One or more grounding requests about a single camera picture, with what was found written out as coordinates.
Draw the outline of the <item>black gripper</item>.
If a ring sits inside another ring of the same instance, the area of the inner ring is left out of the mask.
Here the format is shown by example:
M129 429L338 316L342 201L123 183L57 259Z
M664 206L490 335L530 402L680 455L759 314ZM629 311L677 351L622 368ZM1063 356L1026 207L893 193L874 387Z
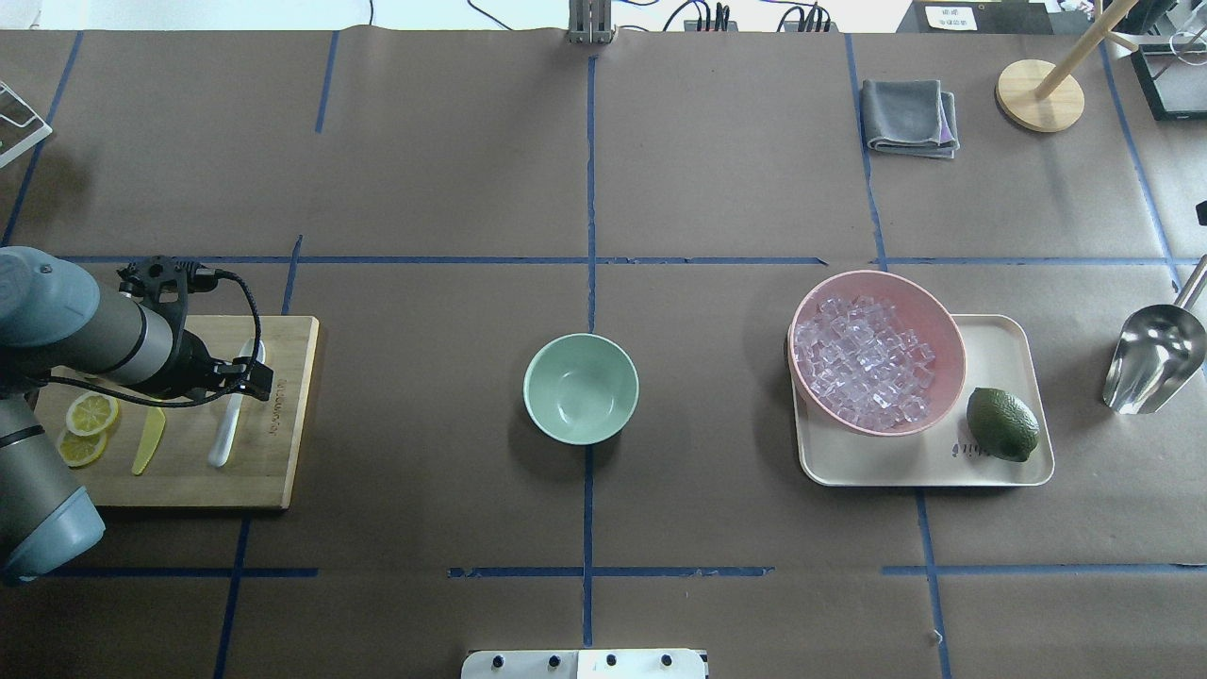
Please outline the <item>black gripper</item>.
M148 257L118 271L119 293L138 308L141 330L126 359L116 367L122 387L159 400L202 405L220 396L250 396L268 400L274 373L257 357L262 323L253 293L235 273L206 267L198 259ZM208 352L199 336L186 330L189 295L233 282L253 314L253 347L233 359Z

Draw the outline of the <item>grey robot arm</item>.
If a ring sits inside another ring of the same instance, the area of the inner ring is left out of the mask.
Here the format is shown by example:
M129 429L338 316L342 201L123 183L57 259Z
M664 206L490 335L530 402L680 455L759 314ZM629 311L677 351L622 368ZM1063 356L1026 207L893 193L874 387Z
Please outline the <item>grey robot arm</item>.
M186 328L189 295L238 282L197 259L148 257L116 289L43 250L1 250L2 583L30 583L94 546L105 525L33 408L66 384L144 406L202 406L237 394L267 400L274 373L255 351L217 359Z

